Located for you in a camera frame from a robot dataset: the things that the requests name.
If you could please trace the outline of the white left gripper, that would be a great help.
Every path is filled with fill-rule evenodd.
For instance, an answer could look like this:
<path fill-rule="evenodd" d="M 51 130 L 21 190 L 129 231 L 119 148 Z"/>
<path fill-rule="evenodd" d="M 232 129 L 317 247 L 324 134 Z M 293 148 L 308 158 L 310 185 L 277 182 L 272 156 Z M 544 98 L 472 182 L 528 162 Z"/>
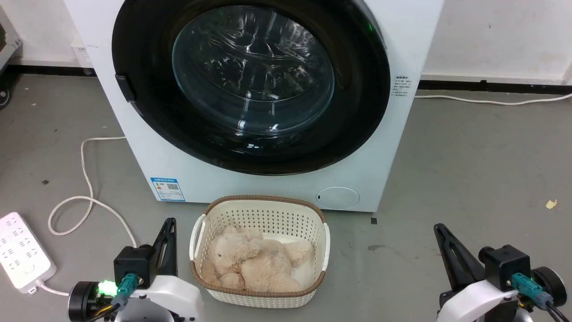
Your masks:
<path fill-rule="evenodd" d="M 198 287 L 180 279 L 177 266 L 177 221 L 167 218 L 153 245 L 157 276 L 147 289 L 137 289 L 115 322 L 205 322 Z"/>

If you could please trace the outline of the oval white filter cover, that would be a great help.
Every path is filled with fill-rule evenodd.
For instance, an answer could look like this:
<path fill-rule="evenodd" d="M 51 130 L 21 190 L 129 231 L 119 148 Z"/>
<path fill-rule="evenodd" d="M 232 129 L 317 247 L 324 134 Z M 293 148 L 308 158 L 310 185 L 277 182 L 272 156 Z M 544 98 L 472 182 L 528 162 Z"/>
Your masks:
<path fill-rule="evenodd" d="M 316 194 L 316 204 L 321 209 L 349 210 L 359 201 L 360 196 L 355 190 L 341 186 L 325 188 Z"/>

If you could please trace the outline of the grey cart frame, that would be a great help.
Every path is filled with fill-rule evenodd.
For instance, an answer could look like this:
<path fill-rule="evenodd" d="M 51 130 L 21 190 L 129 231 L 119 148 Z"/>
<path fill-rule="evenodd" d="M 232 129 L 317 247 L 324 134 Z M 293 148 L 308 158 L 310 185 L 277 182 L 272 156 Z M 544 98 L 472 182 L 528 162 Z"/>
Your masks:
<path fill-rule="evenodd" d="M 0 6 L 0 75 L 4 73 L 9 60 L 21 45 L 22 41 L 19 34 Z"/>

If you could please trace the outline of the beige teddy bear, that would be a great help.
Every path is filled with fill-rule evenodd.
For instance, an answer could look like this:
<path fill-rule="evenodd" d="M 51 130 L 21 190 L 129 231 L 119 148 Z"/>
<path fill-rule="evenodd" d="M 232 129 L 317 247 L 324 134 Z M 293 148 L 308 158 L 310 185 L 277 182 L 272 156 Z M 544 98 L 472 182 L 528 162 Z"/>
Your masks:
<path fill-rule="evenodd" d="M 210 242 L 200 277 L 238 291 L 300 292 L 303 288 L 291 270 L 312 254 L 307 240 L 281 243 L 256 230 L 228 226 Z"/>

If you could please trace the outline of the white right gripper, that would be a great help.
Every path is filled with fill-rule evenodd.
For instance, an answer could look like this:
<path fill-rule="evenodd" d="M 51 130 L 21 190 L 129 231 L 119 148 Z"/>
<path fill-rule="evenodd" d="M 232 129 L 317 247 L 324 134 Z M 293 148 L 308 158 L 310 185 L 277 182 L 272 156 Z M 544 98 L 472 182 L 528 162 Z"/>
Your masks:
<path fill-rule="evenodd" d="M 480 261 L 463 245 L 445 224 L 435 224 L 437 240 L 451 291 L 459 292 L 445 302 L 437 314 L 437 322 L 473 322 L 492 310 L 517 290 L 501 291 L 484 280 Z"/>

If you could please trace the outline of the white wall box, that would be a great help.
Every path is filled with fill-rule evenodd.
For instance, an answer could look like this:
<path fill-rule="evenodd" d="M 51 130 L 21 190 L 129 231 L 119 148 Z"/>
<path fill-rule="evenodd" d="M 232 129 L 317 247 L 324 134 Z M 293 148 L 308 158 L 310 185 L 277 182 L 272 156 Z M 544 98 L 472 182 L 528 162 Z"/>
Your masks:
<path fill-rule="evenodd" d="M 87 49 L 84 47 L 81 39 L 76 37 L 70 44 L 77 64 L 81 68 L 93 68 L 90 57 L 88 56 Z"/>

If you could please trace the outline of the cream perforated laundry basket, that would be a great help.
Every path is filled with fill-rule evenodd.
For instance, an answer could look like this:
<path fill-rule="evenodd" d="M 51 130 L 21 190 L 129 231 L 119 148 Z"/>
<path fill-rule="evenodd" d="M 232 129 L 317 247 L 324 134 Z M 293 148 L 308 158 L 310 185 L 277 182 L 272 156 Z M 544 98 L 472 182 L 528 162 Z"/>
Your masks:
<path fill-rule="evenodd" d="M 252 292 L 216 287 L 200 273 L 214 237 L 226 227 L 251 229 L 265 239 L 290 243 L 307 240 L 313 254 L 291 270 L 302 286 L 300 292 Z M 323 282 L 329 262 L 331 236 L 322 211 L 302 200 L 276 196 L 225 196 L 209 204 L 192 228 L 189 259 L 196 282 L 218 301 L 266 309 L 299 308 L 308 304 Z"/>

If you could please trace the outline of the white front-load washing machine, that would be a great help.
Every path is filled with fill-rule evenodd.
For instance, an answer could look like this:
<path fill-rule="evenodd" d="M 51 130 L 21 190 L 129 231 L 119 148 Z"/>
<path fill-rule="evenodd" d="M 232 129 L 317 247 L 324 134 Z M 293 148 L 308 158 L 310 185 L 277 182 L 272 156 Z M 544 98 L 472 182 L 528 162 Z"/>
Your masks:
<path fill-rule="evenodd" d="M 373 135 L 345 159 L 310 173 L 283 176 L 237 173 L 208 164 L 169 143 L 139 116 L 125 100 L 113 66 L 113 27 L 124 1 L 63 0 L 156 199 L 150 178 L 177 179 L 188 203 L 211 203 L 230 195 L 267 195 L 317 206 L 318 192 L 341 186 L 360 196 L 359 203 L 347 211 L 378 209 L 445 0 L 357 0 L 382 34 L 389 57 L 391 87 L 385 115 Z M 411 79 L 407 97 L 391 96 L 398 75 Z"/>

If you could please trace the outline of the black round washer door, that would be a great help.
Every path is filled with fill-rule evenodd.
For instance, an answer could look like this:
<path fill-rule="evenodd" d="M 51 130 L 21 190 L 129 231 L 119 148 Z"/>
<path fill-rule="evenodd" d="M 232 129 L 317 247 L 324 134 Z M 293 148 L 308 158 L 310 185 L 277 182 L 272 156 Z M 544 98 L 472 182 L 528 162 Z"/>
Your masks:
<path fill-rule="evenodd" d="M 390 97 L 382 34 L 357 0 L 125 0 L 112 57 L 157 134 L 237 173 L 333 165 L 373 135 Z"/>

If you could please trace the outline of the blue energy label sticker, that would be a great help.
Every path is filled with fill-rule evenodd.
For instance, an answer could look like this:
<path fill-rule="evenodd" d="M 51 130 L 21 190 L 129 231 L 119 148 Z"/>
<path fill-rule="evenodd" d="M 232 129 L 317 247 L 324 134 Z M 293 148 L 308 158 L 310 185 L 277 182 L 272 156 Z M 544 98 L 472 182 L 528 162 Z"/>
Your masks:
<path fill-rule="evenodd" d="M 177 179 L 150 178 L 157 199 L 165 202 L 186 202 Z"/>

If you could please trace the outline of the white power strip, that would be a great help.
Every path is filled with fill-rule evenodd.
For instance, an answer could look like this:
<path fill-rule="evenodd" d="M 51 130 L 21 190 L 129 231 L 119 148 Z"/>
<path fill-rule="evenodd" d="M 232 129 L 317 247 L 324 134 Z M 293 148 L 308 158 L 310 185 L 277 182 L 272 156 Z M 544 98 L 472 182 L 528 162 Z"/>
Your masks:
<path fill-rule="evenodd" d="M 55 263 L 17 212 L 0 218 L 0 265 L 18 291 L 31 295 L 57 271 Z"/>

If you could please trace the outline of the small white text sticker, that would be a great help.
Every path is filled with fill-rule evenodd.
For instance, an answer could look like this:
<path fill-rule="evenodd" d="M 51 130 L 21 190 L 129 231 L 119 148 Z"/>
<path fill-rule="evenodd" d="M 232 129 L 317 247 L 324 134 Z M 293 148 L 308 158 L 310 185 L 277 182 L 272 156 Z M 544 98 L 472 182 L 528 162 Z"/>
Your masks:
<path fill-rule="evenodd" d="M 392 97 L 407 97 L 411 89 L 412 82 L 409 76 L 398 75 L 393 79 L 391 88 Z"/>

